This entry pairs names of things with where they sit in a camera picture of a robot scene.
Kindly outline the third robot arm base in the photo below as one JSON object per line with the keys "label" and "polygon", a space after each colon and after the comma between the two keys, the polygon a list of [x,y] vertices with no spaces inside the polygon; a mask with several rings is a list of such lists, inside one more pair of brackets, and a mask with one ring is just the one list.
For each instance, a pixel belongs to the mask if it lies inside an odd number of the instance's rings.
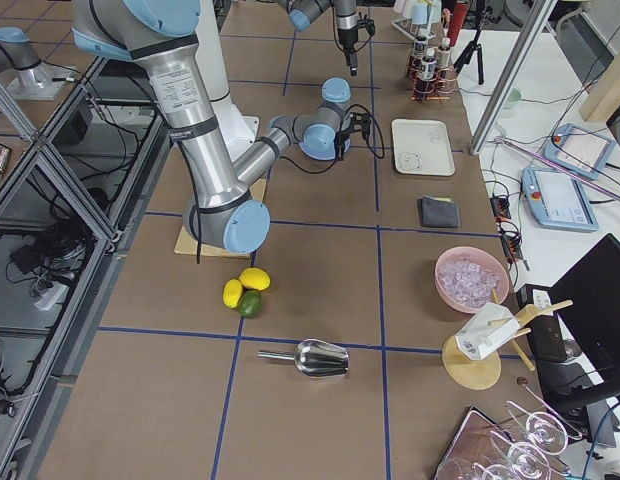
{"label": "third robot arm base", "polygon": [[66,83],[60,67],[47,65],[17,27],[0,27],[0,74],[13,71],[7,91],[17,100],[55,100]]}

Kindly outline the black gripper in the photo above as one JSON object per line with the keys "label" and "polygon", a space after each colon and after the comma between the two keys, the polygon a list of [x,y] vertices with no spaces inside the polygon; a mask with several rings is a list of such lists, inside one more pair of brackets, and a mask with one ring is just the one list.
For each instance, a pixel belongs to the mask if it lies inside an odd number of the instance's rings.
{"label": "black gripper", "polygon": [[369,141],[371,133],[371,114],[360,112],[349,112],[344,118],[344,122],[339,127],[334,138],[334,158],[337,161],[343,159],[346,152],[346,143],[352,134],[360,134],[365,142]]}
{"label": "black gripper", "polygon": [[358,73],[359,31],[365,30],[370,38],[375,35],[374,20],[370,17],[340,17],[339,45],[343,51],[346,65],[351,76]]}

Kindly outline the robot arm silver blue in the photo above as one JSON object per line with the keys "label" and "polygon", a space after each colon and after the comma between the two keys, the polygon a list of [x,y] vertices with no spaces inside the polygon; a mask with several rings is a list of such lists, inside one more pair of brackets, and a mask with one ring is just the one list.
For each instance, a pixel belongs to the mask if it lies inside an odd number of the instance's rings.
{"label": "robot arm silver blue", "polygon": [[333,17],[334,40],[351,76],[358,74],[358,52],[374,37],[374,20],[359,12],[355,0],[276,1],[298,32],[307,30],[325,12]]}
{"label": "robot arm silver blue", "polygon": [[149,78],[170,138],[186,162],[193,200],[183,215],[198,243],[249,254],[265,241],[270,213],[250,188],[292,145],[341,154],[352,131],[351,90],[339,77],[322,86],[309,115],[272,119],[266,135],[233,159],[207,89],[225,77],[219,30],[209,1],[76,1],[76,46],[96,56],[132,62]]}

